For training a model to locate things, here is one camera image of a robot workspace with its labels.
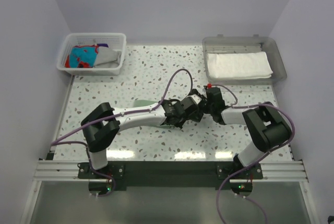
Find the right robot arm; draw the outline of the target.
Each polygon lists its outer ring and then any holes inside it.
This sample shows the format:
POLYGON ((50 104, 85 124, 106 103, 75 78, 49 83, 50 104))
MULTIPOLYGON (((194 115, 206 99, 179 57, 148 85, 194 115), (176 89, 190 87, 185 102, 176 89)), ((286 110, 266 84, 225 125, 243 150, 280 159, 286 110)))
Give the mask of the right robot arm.
POLYGON ((245 125, 251 142, 233 158, 232 171, 237 178, 245 178, 251 167, 259 163, 270 152, 283 147, 292 140, 294 127, 287 123, 288 117, 271 102, 258 105, 237 106, 235 102, 227 106, 220 90, 222 86, 205 86, 206 113, 220 125, 245 125))

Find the mint green towel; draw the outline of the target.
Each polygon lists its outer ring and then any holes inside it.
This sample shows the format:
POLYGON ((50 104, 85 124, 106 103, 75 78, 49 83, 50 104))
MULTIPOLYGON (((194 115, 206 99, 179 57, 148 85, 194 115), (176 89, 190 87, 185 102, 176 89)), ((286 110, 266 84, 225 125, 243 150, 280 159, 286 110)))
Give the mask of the mint green towel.
MULTIPOLYGON (((133 103, 133 107, 137 108, 137 107, 146 107, 149 105, 155 105, 158 102, 156 101, 151 101, 151 100, 135 100, 133 103)), ((162 128, 162 129, 168 129, 168 128, 173 128, 174 126, 171 125, 154 125, 154 124, 149 124, 147 126, 150 127, 156 127, 156 128, 162 128)))

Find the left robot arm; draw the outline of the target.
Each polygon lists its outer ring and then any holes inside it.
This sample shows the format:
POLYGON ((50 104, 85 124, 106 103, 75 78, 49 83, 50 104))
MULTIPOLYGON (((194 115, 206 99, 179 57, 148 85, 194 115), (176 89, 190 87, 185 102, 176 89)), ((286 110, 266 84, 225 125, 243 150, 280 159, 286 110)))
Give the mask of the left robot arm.
POLYGON ((106 149, 121 131, 140 126, 174 126, 182 128, 186 121, 199 122, 203 117, 205 98, 190 95, 182 101, 163 100, 137 108, 112 108, 100 104, 81 122, 88 145, 90 172, 96 178, 109 171, 106 149))

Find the colourful striped towel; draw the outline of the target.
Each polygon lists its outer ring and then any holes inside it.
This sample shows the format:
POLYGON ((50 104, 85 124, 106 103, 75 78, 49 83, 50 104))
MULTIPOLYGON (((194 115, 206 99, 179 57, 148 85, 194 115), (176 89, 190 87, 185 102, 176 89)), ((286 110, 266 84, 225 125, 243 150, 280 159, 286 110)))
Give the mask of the colourful striped towel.
POLYGON ((97 45, 74 46, 68 54, 66 68, 93 68, 99 47, 97 45))

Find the white towel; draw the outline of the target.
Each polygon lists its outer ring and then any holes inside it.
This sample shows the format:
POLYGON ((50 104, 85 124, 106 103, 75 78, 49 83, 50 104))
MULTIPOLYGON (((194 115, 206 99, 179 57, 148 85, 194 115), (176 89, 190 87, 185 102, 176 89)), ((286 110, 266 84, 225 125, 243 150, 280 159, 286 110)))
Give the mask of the white towel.
POLYGON ((219 80, 245 80, 269 78, 273 74, 267 54, 233 53, 207 54, 209 77, 219 80))

